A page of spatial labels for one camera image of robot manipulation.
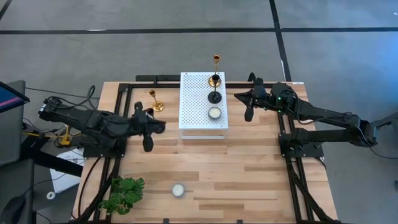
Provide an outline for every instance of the white perforated box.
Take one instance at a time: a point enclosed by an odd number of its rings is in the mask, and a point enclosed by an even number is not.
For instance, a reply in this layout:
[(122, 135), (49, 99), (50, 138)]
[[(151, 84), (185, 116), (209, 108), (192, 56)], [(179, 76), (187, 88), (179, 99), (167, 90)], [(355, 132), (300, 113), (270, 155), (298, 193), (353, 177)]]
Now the white perforated box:
[[(217, 74), (221, 85), (216, 90), (221, 93), (222, 100), (213, 104), (208, 101), (207, 96), (214, 91), (214, 87), (208, 84), (214, 72), (181, 73), (178, 128), (182, 139), (224, 139), (228, 130), (225, 75), (224, 72)], [(208, 116), (208, 110), (214, 106), (221, 110), (221, 117), (217, 120)]]

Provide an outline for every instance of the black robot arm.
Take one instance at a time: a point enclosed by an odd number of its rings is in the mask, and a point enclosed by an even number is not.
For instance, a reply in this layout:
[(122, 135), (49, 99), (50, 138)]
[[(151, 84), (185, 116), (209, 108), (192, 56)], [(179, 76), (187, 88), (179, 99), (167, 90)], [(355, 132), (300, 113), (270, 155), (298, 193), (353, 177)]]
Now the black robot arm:
[(150, 152), (154, 146), (151, 134), (165, 131), (165, 122), (154, 119), (152, 108), (143, 110), (141, 102), (134, 105), (134, 114), (125, 118), (109, 111), (79, 110), (75, 106), (64, 105), (57, 97), (51, 97), (44, 101), (39, 115), (45, 121), (65, 123), (108, 149), (117, 145), (120, 139), (143, 135), (144, 150)]
[(296, 128), (289, 135), (289, 147), (304, 147), (310, 142), (326, 141), (350, 142), (362, 147), (377, 144), (377, 129), (372, 123), (362, 120), (358, 115), (352, 113), (317, 108), (309, 102), (301, 100), (292, 87), (285, 83), (273, 84), (271, 92), (267, 93), (263, 80), (257, 78), (252, 90), (237, 93), (234, 96), (247, 107), (244, 114), (246, 121), (252, 120), (253, 108), (263, 108), (286, 114), (299, 121), (311, 119), (344, 128), (331, 131), (307, 131), (303, 128)]

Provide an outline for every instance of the black floor stripe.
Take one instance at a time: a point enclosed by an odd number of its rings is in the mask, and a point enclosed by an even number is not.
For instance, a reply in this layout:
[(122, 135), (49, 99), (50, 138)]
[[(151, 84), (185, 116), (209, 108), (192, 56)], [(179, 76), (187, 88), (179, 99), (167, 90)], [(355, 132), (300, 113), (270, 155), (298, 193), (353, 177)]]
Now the black floor stripe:
[(279, 55), (280, 55), (280, 59), (282, 61), (282, 68), (284, 70), (285, 81), (291, 82), (292, 76), (290, 75), (289, 64), (287, 63), (285, 44), (284, 44), (284, 39), (282, 37), (281, 29), (280, 29), (278, 12), (276, 9), (275, 0), (269, 0), (269, 4), (271, 6), (272, 19), (274, 20), (276, 40), (278, 42)]
[(398, 32), (398, 27), (282, 28), (281, 32)]
[(274, 28), (222, 27), (181, 29), (105, 29), (105, 30), (0, 30), (2, 35), (10, 34), (191, 34), (191, 33), (255, 33), (274, 32)]
[(0, 11), (0, 21), (1, 21), (1, 18), (3, 17), (3, 15), (4, 15), (4, 13), (6, 13), (6, 11), (7, 11), (8, 7), (10, 6), (11, 2), (12, 2), (12, 0), (7, 0), (6, 3), (3, 5), (3, 7), (2, 7), (2, 9)]

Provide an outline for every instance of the gray concrete floor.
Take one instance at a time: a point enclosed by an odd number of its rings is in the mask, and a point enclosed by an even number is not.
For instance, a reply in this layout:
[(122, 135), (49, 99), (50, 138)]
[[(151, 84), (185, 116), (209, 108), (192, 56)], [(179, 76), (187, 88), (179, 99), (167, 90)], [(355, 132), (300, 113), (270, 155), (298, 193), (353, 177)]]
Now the gray concrete floor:
[[(0, 0), (0, 7), (5, 3)], [(398, 27), (398, 2), (390, 0), (276, 0), (282, 27)], [(139, 29), (178, 27), (272, 27), (266, 0), (13, 0), (0, 30)], [(317, 106), (352, 111), (374, 120), (398, 111), (396, 32), (283, 34), (292, 79), (305, 82)], [(283, 81), (274, 33), (0, 35), (0, 79), (23, 79), (27, 86), (96, 95), (106, 81), (136, 75), (210, 71), (211, 56), (222, 55), (228, 80), (250, 72)], [(38, 119), (50, 94), (27, 90), (24, 116), (40, 128), (58, 127)], [(318, 129), (330, 128), (317, 124)], [(398, 156), (397, 133), (380, 132), (374, 150)], [(45, 151), (61, 151), (46, 146)], [(376, 157), (350, 144), (325, 144), (327, 172), (338, 216), (351, 223), (396, 223), (398, 161)], [(49, 179), (36, 168), (35, 181)], [(50, 184), (35, 191), (35, 209), (53, 222), (70, 217), (76, 187), (45, 199)], [(38, 218), (38, 223), (46, 223)]]

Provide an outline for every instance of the pegboard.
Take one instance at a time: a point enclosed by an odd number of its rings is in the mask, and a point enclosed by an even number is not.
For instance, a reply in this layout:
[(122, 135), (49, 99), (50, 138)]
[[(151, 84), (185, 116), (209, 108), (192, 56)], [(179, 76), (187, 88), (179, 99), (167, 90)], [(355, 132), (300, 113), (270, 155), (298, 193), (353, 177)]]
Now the pegboard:
[[(180, 129), (228, 129), (228, 111), (226, 105), (226, 88), (224, 72), (217, 73), (221, 85), (217, 92), (221, 93), (222, 100), (213, 104), (208, 101), (208, 94), (214, 87), (208, 84), (208, 79), (214, 72), (182, 72), (180, 82), (180, 116), (178, 118)], [(217, 120), (210, 119), (208, 110), (211, 107), (221, 110), (221, 117)]]

